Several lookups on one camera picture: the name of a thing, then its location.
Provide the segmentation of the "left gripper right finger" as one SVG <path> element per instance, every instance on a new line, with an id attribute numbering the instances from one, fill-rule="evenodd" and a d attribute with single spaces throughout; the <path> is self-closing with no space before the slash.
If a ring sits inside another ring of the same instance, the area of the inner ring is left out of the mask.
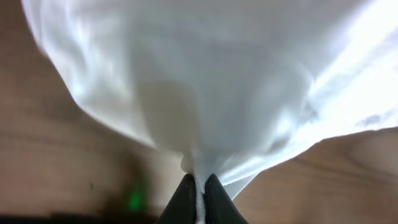
<path id="1" fill-rule="evenodd" d="M 206 224 L 248 224 L 215 174 L 205 183 Z"/>

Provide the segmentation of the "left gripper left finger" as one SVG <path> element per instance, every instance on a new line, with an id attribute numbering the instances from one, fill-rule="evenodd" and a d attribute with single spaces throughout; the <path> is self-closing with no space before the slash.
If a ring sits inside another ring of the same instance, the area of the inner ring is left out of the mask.
<path id="1" fill-rule="evenodd" d="M 157 224 L 194 224 L 196 221 L 196 185 L 194 176 L 185 174 Z"/>

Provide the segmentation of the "white t-shirt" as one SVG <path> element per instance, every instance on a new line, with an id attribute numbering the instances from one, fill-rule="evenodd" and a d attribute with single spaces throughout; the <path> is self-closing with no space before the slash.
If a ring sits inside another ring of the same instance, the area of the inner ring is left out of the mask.
<path id="1" fill-rule="evenodd" d="M 325 138 L 397 125 L 396 1 L 23 1 L 76 104 L 230 199 Z"/>

